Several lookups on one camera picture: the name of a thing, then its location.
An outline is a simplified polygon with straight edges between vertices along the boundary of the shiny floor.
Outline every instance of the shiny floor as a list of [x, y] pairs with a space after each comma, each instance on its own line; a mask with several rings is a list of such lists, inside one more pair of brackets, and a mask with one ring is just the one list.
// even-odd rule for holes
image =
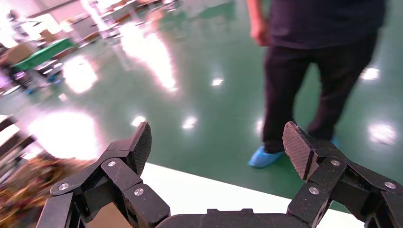
[[[390, 3], [376, 56], [337, 136], [352, 161], [403, 183], [403, 2]], [[302, 181], [289, 158], [260, 170], [247, 164], [260, 146], [264, 49], [249, 38], [245, 1], [186, 0], [147, 18], [123, 25], [120, 43], [99, 41], [68, 57], [65, 82], [1, 98], [0, 114], [16, 115], [54, 155], [80, 159], [95, 158], [148, 120], [149, 162], [292, 198]], [[295, 107], [302, 127], [319, 89], [312, 66]]]

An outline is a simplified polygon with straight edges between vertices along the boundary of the man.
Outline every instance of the man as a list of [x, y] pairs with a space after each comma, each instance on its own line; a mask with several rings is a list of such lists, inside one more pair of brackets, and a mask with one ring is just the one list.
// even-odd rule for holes
[[6, 46], [4, 46], [1, 42], [0, 42], [0, 57], [7, 53], [8, 48]]
[[307, 132], [332, 140], [345, 102], [372, 58], [386, 7], [385, 0], [271, 0], [266, 20], [262, 0], [247, 1], [252, 38], [270, 46], [264, 65], [264, 146], [249, 161], [262, 168], [284, 154], [283, 129], [293, 120], [295, 95], [311, 63], [319, 68], [322, 92]]
[[28, 88], [27, 85], [23, 84], [16, 78], [18, 70], [16, 70], [9, 63], [7, 63], [6, 60], [7, 60], [6, 56], [0, 57], [0, 70], [4, 71], [5, 75], [7, 75], [9, 79], [13, 81], [15, 84], [19, 85], [27, 94], [32, 94], [34, 92], [34, 89]]
[[33, 21], [26, 21], [14, 9], [10, 10], [10, 12], [7, 15], [7, 18], [9, 19], [11, 29], [14, 32], [13, 39], [17, 43], [20, 44], [20, 43], [31, 40], [29, 34], [25, 31], [25, 29], [22, 27], [22, 25], [29, 23], [29, 22], [33, 22]]

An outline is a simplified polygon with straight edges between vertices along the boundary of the leg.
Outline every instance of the leg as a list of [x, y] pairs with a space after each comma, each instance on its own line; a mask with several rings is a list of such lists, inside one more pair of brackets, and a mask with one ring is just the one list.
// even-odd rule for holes
[[34, 71], [35, 71], [38, 75], [40, 75], [41, 77], [43, 77], [43, 78], [45, 78], [45, 79], [47, 78], [46, 75], [43, 74], [42, 72], [40, 72], [40, 71], [38, 71], [38, 70], [35, 70], [35, 69], [34, 69]]
[[315, 61], [320, 70], [322, 92], [319, 108], [308, 133], [331, 140], [346, 100], [361, 72], [371, 61], [377, 33], [350, 45], [317, 50]]
[[283, 131], [293, 120], [295, 95], [311, 62], [309, 51], [270, 47], [265, 60], [266, 118], [263, 142], [267, 153], [284, 150]]
[[2, 65], [1, 68], [6, 69], [8, 71], [7, 76], [9, 77], [9, 79], [11, 81], [13, 81], [15, 84], [21, 86], [21, 88], [24, 90], [28, 89], [28, 87], [26, 85], [22, 84], [19, 80], [16, 79], [15, 75], [18, 73], [18, 71], [16, 69], [14, 69], [13, 67], [11, 67], [9, 65]]

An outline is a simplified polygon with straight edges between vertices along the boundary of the cardboard box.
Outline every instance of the cardboard box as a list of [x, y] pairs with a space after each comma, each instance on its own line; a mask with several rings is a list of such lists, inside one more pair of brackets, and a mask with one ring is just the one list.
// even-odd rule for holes
[[39, 33], [42, 38], [43, 41], [45, 41], [46, 43], [52, 43], [56, 40], [58, 40], [57, 36], [52, 34], [51, 32], [49, 32], [49, 30], [43, 30], [42, 32]]
[[99, 210], [94, 220], [88, 223], [88, 228], [131, 228], [129, 223], [116, 208], [110, 203]]
[[25, 42], [10, 48], [5, 55], [5, 58], [8, 64], [14, 65], [28, 58], [32, 54], [34, 54], [34, 48], [30, 43]]

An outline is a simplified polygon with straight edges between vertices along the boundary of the metal screw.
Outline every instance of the metal screw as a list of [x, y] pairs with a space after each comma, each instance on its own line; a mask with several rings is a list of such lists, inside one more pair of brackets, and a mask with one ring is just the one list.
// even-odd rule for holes
[[332, 160], [330, 163], [332, 163], [332, 165], [334, 165], [334, 166], [339, 166], [340, 165], [340, 162], [336, 161], [336, 160]]
[[314, 187], [310, 187], [309, 191], [314, 194], [314, 195], [318, 195], [319, 194], [319, 190], [317, 188]]
[[136, 190], [134, 191], [134, 194], [135, 194], [136, 196], [141, 196], [143, 193], [144, 193], [144, 190], [143, 190], [143, 189], [136, 189]]
[[390, 182], [385, 182], [385, 185], [390, 189], [396, 189], [396, 185]]
[[66, 188], [68, 188], [68, 184], [67, 184], [67, 183], [61, 184], [61, 185], [59, 186], [59, 190], [64, 190], [64, 189], [66, 189]]

